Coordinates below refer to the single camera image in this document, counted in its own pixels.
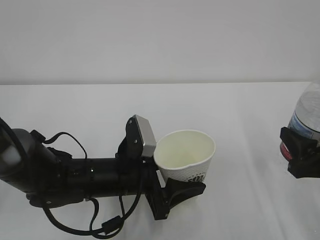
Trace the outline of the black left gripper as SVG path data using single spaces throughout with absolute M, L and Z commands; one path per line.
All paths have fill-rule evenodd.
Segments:
M 127 220 L 136 209 L 142 195 L 147 199 L 155 220 L 166 220 L 170 210 L 182 202 L 202 195 L 206 189 L 203 182 L 180 181 L 168 178 L 165 187 L 161 187 L 156 164 L 152 158 L 137 159 L 117 157 L 117 173 L 120 205 L 123 196 L 135 195 L 134 201 L 125 211 L 121 208 L 122 219 Z

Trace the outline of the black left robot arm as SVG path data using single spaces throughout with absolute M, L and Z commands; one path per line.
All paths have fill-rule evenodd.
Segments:
M 0 123 L 0 178 L 25 193 L 29 203 L 50 209 L 88 198 L 145 196 L 155 220 L 183 201 L 201 195 L 205 184 L 169 178 L 161 186 L 154 161 L 156 141 L 149 121 L 137 114 L 113 158 L 74 158 L 38 131 Z

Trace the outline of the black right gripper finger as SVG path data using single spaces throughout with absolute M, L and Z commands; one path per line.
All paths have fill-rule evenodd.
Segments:
M 288 172 L 297 179 L 320 177 L 320 147 L 315 139 L 299 135 L 282 127 L 281 153 L 288 161 Z

